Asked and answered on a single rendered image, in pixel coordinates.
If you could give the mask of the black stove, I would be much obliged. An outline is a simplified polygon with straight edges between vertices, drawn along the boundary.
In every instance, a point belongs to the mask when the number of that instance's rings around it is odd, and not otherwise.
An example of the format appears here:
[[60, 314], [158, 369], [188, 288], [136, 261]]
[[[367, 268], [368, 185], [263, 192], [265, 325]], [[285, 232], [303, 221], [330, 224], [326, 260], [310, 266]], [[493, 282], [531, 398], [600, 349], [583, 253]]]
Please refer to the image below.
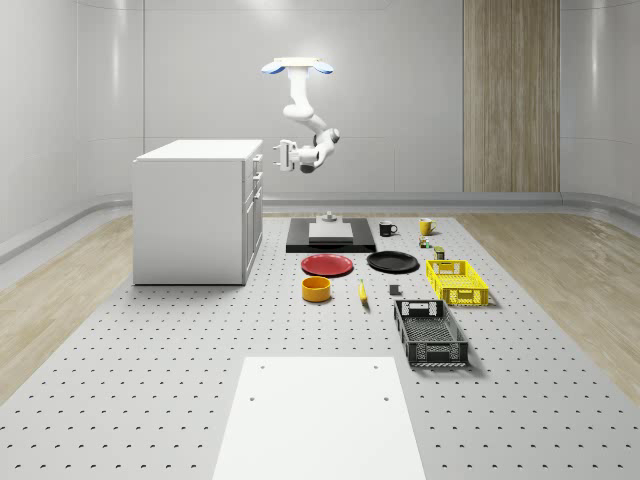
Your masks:
[[293, 218], [286, 242], [287, 253], [373, 253], [376, 245], [364, 218], [323, 215]]

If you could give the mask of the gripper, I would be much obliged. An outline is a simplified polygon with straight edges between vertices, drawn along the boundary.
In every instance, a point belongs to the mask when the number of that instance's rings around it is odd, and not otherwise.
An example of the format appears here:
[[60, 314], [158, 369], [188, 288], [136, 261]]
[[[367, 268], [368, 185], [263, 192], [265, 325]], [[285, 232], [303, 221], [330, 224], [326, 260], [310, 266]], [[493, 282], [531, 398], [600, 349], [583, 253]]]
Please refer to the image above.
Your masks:
[[279, 160], [275, 162], [275, 165], [277, 165], [281, 171], [293, 171], [295, 163], [299, 160], [297, 143], [295, 141], [282, 139], [273, 149], [279, 151]]

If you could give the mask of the black plate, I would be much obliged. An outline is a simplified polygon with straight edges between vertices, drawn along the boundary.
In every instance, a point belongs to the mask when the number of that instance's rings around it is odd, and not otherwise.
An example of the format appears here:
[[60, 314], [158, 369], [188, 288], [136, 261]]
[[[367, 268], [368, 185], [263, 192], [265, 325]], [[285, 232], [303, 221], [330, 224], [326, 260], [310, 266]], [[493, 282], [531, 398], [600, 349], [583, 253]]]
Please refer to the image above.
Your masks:
[[411, 273], [419, 269], [418, 260], [399, 251], [378, 251], [367, 256], [368, 265], [381, 272], [392, 274]]

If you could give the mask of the yellow bowl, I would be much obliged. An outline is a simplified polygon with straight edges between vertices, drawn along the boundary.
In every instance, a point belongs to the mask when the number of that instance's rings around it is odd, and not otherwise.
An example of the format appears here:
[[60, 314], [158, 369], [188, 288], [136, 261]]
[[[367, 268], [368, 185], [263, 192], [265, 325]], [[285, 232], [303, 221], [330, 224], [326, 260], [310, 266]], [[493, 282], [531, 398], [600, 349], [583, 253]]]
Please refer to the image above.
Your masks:
[[302, 298], [308, 302], [321, 303], [331, 297], [331, 281], [322, 276], [310, 276], [302, 281]]

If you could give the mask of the white board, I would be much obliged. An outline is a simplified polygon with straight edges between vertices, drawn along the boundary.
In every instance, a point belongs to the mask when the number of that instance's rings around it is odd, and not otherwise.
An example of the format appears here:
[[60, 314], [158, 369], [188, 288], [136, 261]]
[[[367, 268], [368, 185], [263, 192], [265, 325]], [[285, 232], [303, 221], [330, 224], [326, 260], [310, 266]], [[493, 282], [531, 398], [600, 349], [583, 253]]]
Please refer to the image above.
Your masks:
[[425, 480], [391, 357], [248, 357], [213, 480]]

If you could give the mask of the white cabinet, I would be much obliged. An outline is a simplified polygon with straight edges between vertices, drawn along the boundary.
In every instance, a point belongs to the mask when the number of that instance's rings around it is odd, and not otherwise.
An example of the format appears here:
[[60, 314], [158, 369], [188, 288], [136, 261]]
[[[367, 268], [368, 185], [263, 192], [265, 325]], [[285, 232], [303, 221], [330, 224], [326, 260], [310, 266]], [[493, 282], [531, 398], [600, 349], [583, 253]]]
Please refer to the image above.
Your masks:
[[261, 242], [261, 150], [259, 139], [176, 140], [134, 160], [134, 283], [246, 283]]

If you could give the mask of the yellow basket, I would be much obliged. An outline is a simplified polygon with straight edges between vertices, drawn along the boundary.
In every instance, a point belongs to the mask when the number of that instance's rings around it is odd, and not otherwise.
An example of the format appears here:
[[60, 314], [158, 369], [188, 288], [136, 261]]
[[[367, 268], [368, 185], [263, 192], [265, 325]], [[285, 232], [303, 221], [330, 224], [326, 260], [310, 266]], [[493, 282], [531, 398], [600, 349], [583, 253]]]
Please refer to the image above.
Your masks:
[[449, 305], [487, 305], [489, 288], [466, 260], [428, 260], [426, 276], [438, 299]]

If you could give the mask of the red plate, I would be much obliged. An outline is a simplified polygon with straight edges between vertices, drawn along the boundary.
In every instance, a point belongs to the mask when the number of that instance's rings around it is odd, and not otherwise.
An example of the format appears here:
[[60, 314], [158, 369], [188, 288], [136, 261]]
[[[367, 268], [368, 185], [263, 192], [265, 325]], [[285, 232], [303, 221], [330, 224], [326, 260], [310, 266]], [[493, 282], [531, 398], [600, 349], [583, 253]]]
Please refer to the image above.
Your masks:
[[308, 275], [321, 277], [339, 277], [353, 270], [353, 262], [342, 255], [315, 254], [301, 261], [301, 268]]

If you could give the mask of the dark grey basket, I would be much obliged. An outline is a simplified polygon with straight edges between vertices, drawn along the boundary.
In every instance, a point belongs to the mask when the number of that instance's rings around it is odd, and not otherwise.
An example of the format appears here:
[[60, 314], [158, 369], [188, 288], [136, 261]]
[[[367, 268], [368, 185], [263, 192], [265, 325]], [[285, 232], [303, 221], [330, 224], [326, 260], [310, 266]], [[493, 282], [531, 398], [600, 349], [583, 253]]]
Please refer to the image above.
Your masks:
[[395, 300], [394, 317], [410, 364], [468, 363], [468, 339], [444, 301]]

